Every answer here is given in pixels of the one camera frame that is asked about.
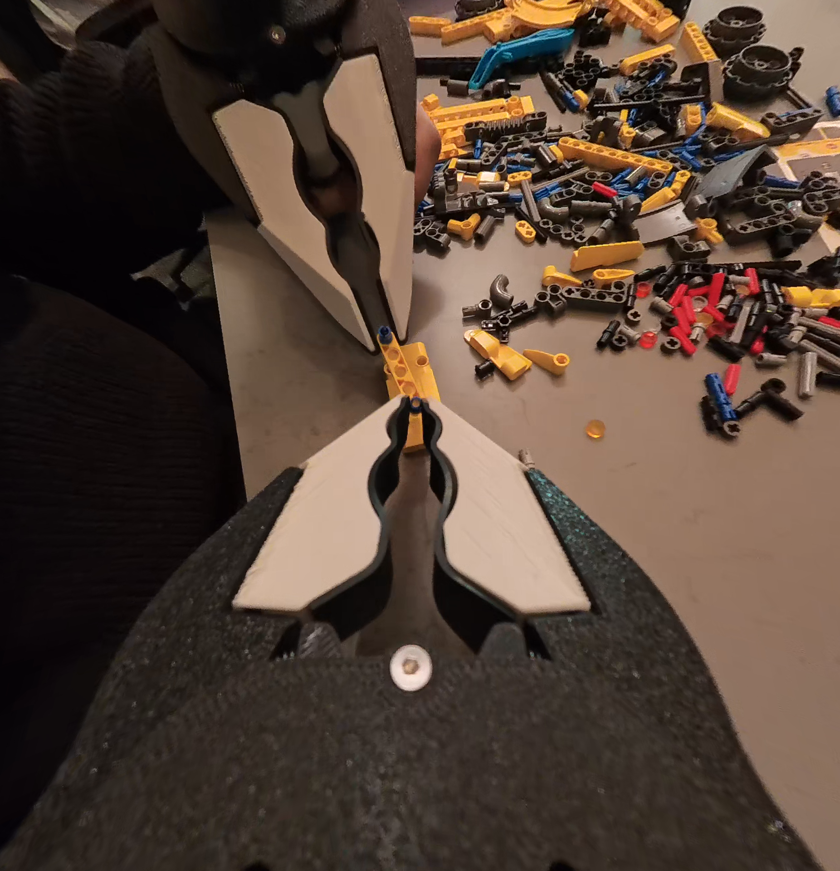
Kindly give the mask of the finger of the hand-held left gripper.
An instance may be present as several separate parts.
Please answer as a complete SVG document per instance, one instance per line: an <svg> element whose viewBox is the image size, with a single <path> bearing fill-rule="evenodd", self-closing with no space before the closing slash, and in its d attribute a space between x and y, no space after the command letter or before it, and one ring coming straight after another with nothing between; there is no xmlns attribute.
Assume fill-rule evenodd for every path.
<svg viewBox="0 0 840 871"><path fill-rule="evenodd" d="M361 212L378 245L378 276L402 342L413 288L414 173L404 162L377 55L342 60L323 108L330 131L358 170Z"/></svg>
<svg viewBox="0 0 840 871"><path fill-rule="evenodd" d="M320 95L236 100L212 116L257 215L257 229L327 312L372 352L382 324L380 252L354 206L317 210L312 187L344 168Z"/></svg>

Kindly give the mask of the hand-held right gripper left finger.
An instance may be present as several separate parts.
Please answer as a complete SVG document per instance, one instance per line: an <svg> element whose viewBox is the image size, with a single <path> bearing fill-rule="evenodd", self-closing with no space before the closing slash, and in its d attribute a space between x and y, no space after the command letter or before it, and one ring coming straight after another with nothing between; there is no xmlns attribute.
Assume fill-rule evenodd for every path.
<svg viewBox="0 0 840 871"><path fill-rule="evenodd" d="M327 623L341 640L380 616L392 586L386 503L399 484L404 445L402 398L312 455L233 608Z"/></svg>

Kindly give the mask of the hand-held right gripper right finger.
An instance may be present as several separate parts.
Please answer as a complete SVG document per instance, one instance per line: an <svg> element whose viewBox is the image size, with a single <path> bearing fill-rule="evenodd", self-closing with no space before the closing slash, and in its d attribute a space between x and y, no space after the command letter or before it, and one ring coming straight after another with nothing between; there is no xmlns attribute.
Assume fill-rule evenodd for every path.
<svg viewBox="0 0 840 871"><path fill-rule="evenodd" d="M427 452L434 600L466 646L480 651L498 625L591 611L523 463L438 400L427 401Z"/></svg>

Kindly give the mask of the yellow beam with blue pins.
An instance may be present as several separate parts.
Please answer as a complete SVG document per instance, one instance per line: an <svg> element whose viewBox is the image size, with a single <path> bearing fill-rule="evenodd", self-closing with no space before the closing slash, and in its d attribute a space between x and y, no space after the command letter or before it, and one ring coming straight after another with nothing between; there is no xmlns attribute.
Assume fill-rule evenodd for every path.
<svg viewBox="0 0 840 871"><path fill-rule="evenodd" d="M424 423L422 415L422 397L415 377L404 356L401 346L392 330L382 325L377 331L377 341L381 349L388 384L393 386L395 396L405 396L410 399L410 421L404 453L414 453L425 450Z"/></svg>

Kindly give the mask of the person's left forearm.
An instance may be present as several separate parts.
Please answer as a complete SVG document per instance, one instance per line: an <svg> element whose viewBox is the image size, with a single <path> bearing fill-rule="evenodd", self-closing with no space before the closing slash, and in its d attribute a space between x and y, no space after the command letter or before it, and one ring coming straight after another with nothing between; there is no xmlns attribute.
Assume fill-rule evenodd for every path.
<svg viewBox="0 0 840 871"><path fill-rule="evenodd" d="M153 55L90 42L34 84L0 80L0 271L136 274L227 197L166 110Z"/></svg>

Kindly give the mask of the person's left hand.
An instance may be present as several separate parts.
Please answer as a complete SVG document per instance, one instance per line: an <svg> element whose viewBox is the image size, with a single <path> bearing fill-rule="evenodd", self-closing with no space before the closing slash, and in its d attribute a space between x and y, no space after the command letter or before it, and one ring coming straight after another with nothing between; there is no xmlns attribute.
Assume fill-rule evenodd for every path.
<svg viewBox="0 0 840 871"><path fill-rule="evenodd" d="M415 175L431 174L441 150L441 138L435 123L418 103L415 115Z"/></svg>

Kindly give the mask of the teal curved panel piece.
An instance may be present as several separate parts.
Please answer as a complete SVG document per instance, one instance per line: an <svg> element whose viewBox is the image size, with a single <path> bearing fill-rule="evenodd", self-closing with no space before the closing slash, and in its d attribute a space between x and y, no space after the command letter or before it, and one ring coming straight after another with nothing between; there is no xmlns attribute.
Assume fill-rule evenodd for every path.
<svg viewBox="0 0 840 871"><path fill-rule="evenodd" d="M574 35L574 28L543 29L488 48L471 74L469 90L483 89L502 67L512 67L526 60L560 58L571 47Z"/></svg>

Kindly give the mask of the yellow angled panel piece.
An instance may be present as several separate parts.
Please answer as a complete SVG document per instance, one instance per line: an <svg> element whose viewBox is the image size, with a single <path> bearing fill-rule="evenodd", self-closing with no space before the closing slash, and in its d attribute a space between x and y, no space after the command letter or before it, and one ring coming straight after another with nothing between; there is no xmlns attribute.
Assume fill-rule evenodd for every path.
<svg viewBox="0 0 840 871"><path fill-rule="evenodd" d="M523 354L502 343L494 334L481 329L470 329L464 333L465 343L481 358L475 366L476 380L483 381L499 372L506 380L513 382L524 376L533 363Z"/></svg>

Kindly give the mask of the black cross connector piece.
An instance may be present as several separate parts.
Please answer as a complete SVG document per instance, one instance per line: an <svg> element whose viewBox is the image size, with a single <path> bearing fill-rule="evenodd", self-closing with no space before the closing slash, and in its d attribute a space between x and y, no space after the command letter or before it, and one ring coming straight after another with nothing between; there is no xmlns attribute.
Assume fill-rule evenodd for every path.
<svg viewBox="0 0 840 871"><path fill-rule="evenodd" d="M463 307L461 315L464 322L474 323L477 328L486 332L508 333L513 328L534 320L538 315L538 308L530 306L525 300L503 308L487 298Z"/></svg>

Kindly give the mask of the pile of loose building pieces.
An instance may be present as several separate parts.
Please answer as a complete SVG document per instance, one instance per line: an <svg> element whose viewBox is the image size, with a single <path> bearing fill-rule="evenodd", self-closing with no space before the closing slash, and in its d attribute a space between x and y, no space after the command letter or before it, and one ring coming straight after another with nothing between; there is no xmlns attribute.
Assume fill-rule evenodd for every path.
<svg viewBox="0 0 840 871"><path fill-rule="evenodd" d="M452 17L412 16L410 34L441 46L575 29L560 58L502 67L477 91L482 55L416 60L420 79L439 77L465 102L422 100L441 151L414 247L486 247L512 216L523 245L570 249L534 297L514 297L537 317L492 334L522 354L515 330L585 312L610 316L599 352L690 358L706 343L728 365L704 377L699 412L709 433L734 439L759 408L796 421L793 396L840 393L840 190L822 178L801 190L774 153L839 119L840 90L825 107L792 82L760 102L726 98L723 65L741 50L716 53L690 5L455 2Z"/></svg>

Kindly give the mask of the black toy wheel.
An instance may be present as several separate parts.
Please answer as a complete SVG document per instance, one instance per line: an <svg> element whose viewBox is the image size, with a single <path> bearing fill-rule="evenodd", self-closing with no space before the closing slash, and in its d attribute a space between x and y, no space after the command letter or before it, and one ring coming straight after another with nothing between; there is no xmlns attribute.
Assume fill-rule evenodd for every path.
<svg viewBox="0 0 840 871"><path fill-rule="evenodd" d="M744 103L775 97L800 70L803 53L803 47L784 51L763 44L742 49L723 65L725 97Z"/></svg>
<svg viewBox="0 0 840 871"><path fill-rule="evenodd" d="M703 36L718 54L734 52L756 44L765 35L767 26L761 10L751 6L730 6L723 9L702 28Z"/></svg>

